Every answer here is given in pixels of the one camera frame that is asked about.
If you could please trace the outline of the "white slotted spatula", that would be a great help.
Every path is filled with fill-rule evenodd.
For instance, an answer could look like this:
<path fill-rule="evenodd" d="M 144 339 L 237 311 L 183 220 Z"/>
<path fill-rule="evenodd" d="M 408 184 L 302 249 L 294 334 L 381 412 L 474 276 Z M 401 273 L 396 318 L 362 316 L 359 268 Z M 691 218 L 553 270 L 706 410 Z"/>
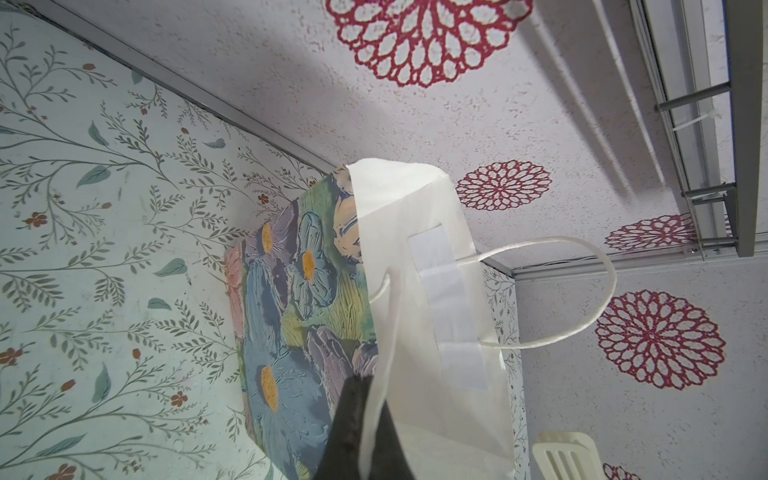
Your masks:
<path fill-rule="evenodd" d="M 582 432 L 543 432 L 531 452 L 544 480 L 605 480 L 595 441 Z"/>

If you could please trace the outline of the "floral paper bag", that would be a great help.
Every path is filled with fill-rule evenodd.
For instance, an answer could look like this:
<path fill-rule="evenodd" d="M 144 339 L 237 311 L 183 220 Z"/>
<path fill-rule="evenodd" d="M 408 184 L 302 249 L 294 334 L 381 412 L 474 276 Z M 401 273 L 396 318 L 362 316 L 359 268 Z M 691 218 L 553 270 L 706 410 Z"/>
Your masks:
<path fill-rule="evenodd" d="M 225 258 L 246 428 L 289 479 L 313 479 L 341 390 L 372 377 L 358 468 L 384 404 L 414 479 L 511 479 L 504 354 L 449 176 L 363 159 L 309 188 Z"/>

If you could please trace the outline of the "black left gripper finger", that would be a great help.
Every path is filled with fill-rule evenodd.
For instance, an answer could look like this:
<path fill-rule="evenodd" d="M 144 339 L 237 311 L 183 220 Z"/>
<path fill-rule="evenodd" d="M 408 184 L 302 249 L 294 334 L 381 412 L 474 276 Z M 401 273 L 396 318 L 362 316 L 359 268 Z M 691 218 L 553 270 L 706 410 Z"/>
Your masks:
<path fill-rule="evenodd" d="M 346 379 L 314 480 L 361 479 L 358 468 L 365 403 L 372 377 Z M 370 479 L 413 480 L 414 475 L 397 436 L 387 404 L 384 404 L 376 433 Z"/>

